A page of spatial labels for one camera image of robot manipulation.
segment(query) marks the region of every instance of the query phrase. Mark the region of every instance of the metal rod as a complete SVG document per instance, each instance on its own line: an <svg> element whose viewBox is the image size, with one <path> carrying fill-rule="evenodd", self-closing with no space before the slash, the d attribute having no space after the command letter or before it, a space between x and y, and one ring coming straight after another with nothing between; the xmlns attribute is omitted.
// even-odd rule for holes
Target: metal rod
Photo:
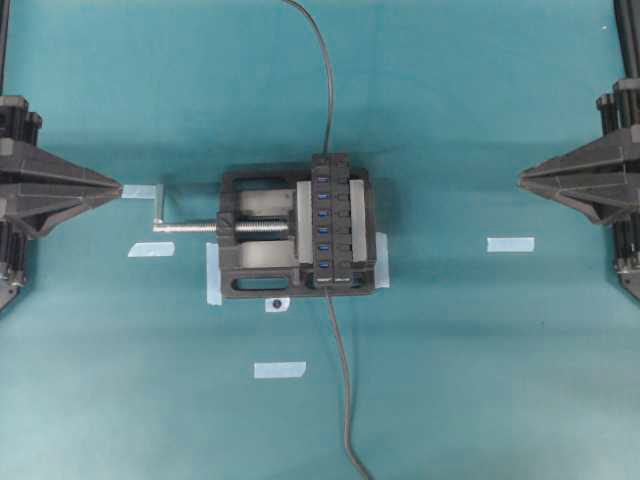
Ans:
<svg viewBox="0 0 640 480"><path fill-rule="evenodd" d="M236 233L284 233L289 224L284 220L252 220L238 222ZM154 233L216 233L215 222L209 223L154 223Z"/></svg>
<svg viewBox="0 0 640 480"><path fill-rule="evenodd" d="M4 70L7 58L10 0L0 0L0 95L4 95Z"/></svg>
<svg viewBox="0 0 640 480"><path fill-rule="evenodd" d="M640 52L638 46L637 5L634 0L614 0L613 7L620 37L620 48L625 75L628 78L640 76Z"/></svg>
<svg viewBox="0 0 640 480"><path fill-rule="evenodd" d="M616 97L611 93L605 93L596 102L596 106L600 111L600 119L602 120L602 133L609 133L620 128L618 119L618 106L616 105Z"/></svg>
<svg viewBox="0 0 640 480"><path fill-rule="evenodd" d="M216 233L215 222L204 223L165 223L164 222L164 185L156 185L154 233ZM289 223L284 220L250 220L237 222L236 233L282 233L289 231Z"/></svg>

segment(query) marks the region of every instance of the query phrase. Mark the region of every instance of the masking tape strip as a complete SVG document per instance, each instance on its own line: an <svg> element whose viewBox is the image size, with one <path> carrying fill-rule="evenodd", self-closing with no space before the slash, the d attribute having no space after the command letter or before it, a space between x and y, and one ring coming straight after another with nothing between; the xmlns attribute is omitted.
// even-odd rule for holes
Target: masking tape strip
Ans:
<svg viewBox="0 0 640 480"><path fill-rule="evenodd" d="M222 279L218 251L217 243L207 243L207 303L214 306L222 305Z"/></svg>
<svg viewBox="0 0 640 480"><path fill-rule="evenodd" d="M487 253L531 253L535 237L487 237Z"/></svg>
<svg viewBox="0 0 640 480"><path fill-rule="evenodd" d="M154 200L155 185L125 185L122 187L122 198L127 200Z"/></svg>
<svg viewBox="0 0 640 480"><path fill-rule="evenodd" d="M376 233L376 267L374 270L376 288L390 288L389 275L389 240L386 233Z"/></svg>
<svg viewBox="0 0 640 480"><path fill-rule="evenodd" d="M254 363L253 378L301 378L307 371L307 362Z"/></svg>
<svg viewBox="0 0 640 480"><path fill-rule="evenodd" d="M129 257L173 257L176 246L173 242L136 243L129 250Z"/></svg>

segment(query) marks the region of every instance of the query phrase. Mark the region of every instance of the gray cable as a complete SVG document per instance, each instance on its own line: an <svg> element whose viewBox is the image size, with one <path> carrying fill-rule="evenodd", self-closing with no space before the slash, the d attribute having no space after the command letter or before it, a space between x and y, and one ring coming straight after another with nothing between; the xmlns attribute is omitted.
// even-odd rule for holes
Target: gray cable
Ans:
<svg viewBox="0 0 640 480"><path fill-rule="evenodd" d="M342 367L342 377L344 379L344 429L343 429L343 442L344 449L347 452L347 456L353 466L356 467L360 476L366 480L372 480L373 477L368 472L367 467L360 461L356 453L351 446L351 380L349 378L349 363L347 362L347 354L344 351L344 344L342 343L342 335L340 335L340 327L338 327L338 320L336 319L336 311L333 308L333 301L329 295L329 289L325 288L324 296L327 300L327 306L329 307L329 318L331 318L331 324L333 326L333 334L336 337L336 344L338 346L338 353L340 354L340 366Z"/></svg>
<svg viewBox="0 0 640 480"><path fill-rule="evenodd" d="M311 24L311 28L316 34L318 38L318 43L320 44L320 48L322 49L322 59L324 60L324 67L327 70L327 90L329 92L329 105L327 108L327 127L324 131L324 144L322 148L322 153L324 155L329 153L329 137L331 136L331 126L333 125L333 68L331 67L331 60L329 59L329 51L327 50L327 46L324 43L324 38L322 38L322 34L320 33L320 29L316 24L315 20L307 12L307 10L300 5L295 0L281 0L284 3L291 5L296 8L300 13L302 13L309 23Z"/></svg>
<svg viewBox="0 0 640 480"><path fill-rule="evenodd" d="M329 51L327 50L327 46L324 43L324 38L322 38L322 33L320 33L320 29L316 24L315 20L307 12L307 10L300 5L298 2L294 0L282 0L284 3L291 5L296 8L300 13L302 13L306 19L311 24L311 28L316 34L318 38L318 43L320 44L320 48L322 49L322 58L324 60L324 66L327 71L327 90L329 92L329 105L327 111L327 127L324 132L324 145L322 151L325 155L329 153L329 138L331 136L331 126L333 124L333 68L331 67L331 60L329 59ZM347 354L344 351L344 344L342 343L342 335L340 335L340 328L338 327L338 320L336 319L336 311L333 308L333 301L331 300L331 296L329 295L329 290L324 290L325 298L327 300L327 306L329 308L329 318L331 319L331 324L333 326L333 334L336 337L336 345L338 347L338 353L340 354L340 366L342 368L342 377L344 380L344 423L343 423L343 442L344 449L353 463L353 466L356 467L358 473L365 480L372 480L373 477L367 471L367 468L360 461L358 456L353 451L353 447L351 446L351 379L349 376L349 363L347 361Z"/></svg>

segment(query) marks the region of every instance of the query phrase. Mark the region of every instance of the teal surface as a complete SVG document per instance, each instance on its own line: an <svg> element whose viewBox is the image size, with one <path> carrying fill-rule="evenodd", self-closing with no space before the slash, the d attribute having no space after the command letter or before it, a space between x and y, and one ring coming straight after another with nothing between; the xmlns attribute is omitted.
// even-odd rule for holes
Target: teal surface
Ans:
<svg viewBox="0 0 640 480"><path fill-rule="evenodd" d="M41 146L213 216L216 181L321 148L321 57L272 1L20 0L7 93ZM392 288L337 299L354 445L377 479L640 476L639 305L609 232L516 188L600 135L622 76L604 0L307 1L333 149L369 168ZM203 236L115 201L37 243L0 320L0 478L350 479L326 306L205 301ZM531 255L486 237L535 236ZM129 259L174 240L172 258ZM255 381L254 362L306 361Z"/></svg>

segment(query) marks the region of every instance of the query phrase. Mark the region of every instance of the threaded rod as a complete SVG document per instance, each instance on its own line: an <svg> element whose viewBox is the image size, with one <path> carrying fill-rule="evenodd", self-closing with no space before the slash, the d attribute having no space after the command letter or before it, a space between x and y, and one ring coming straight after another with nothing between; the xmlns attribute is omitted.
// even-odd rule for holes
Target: threaded rod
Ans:
<svg viewBox="0 0 640 480"><path fill-rule="evenodd" d="M237 233L281 233L289 230L282 220L253 220L238 222ZM215 222L209 223L154 223L154 233L216 233Z"/></svg>

